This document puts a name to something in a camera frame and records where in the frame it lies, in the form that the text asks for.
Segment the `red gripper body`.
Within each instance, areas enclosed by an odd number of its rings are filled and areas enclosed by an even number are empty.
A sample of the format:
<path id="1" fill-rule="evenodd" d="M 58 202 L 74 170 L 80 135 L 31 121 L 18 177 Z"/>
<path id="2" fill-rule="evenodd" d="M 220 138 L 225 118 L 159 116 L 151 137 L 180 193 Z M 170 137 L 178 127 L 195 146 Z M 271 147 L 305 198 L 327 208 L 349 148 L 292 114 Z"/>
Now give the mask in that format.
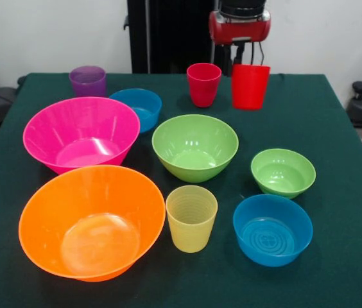
<path id="1" fill-rule="evenodd" d="M 251 19 L 225 17 L 220 11 L 212 11 L 209 15 L 209 33 L 216 45 L 262 42 L 267 38 L 270 28 L 271 15 L 268 10 Z"/>

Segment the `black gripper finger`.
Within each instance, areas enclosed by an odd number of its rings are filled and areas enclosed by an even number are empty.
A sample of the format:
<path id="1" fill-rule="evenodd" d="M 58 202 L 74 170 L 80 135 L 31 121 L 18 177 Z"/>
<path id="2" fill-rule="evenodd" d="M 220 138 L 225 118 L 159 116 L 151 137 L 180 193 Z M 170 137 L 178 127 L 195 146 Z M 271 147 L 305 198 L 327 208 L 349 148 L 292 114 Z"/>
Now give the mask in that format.
<path id="1" fill-rule="evenodd" d="M 223 45 L 223 75 L 231 76 L 232 74 L 232 59 L 231 59 L 231 45 Z"/>
<path id="2" fill-rule="evenodd" d="M 237 47 L 236 55 L 234 58 L 234 65 L 242 64 L 243 53 L 245 51 L 245 42 L 236 42 L 235 46 Z"/>

